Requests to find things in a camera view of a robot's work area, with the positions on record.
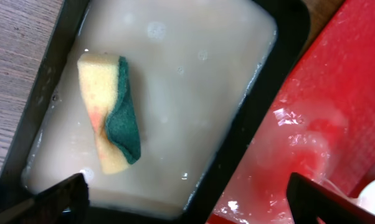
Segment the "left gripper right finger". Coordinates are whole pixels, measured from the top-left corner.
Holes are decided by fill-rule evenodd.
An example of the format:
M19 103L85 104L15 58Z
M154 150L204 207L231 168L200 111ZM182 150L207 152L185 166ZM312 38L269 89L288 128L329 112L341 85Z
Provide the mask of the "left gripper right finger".
M288 181L287 200L295 224L375 224L375 215L296 172Z

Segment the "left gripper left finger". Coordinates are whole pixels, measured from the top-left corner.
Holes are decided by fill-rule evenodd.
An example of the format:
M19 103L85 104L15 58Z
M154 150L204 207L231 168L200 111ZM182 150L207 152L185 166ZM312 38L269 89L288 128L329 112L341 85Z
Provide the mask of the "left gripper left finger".
M81 224L89 208L88 185L81 173L0 213L0 224Z

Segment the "green yellow scrub sponge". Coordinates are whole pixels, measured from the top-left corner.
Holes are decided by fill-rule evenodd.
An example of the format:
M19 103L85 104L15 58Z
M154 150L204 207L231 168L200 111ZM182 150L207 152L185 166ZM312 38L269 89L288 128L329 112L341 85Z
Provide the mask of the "green yellow scrub sponge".
M141 157L128 62L118 55L84 53L77 68L102 172L116 174Z

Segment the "black water basin tray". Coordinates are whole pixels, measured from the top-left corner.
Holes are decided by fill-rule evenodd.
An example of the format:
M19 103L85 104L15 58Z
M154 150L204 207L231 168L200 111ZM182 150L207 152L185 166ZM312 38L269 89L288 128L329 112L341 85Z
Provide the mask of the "black water basin tray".
M310 30L302 1L64 1L0 174L0 213L81 173L82 223L205 223ZM84 53L124 57L141 157L104 174Z

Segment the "red plastic serving tray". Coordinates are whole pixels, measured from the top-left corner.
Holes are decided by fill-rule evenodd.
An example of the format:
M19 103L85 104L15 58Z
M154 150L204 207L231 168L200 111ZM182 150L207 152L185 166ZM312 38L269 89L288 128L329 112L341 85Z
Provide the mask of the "red plastic serving tray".
M375 180L373 0L342 3L305 52L209 223L292 223L286 189L293 172L355 205Z

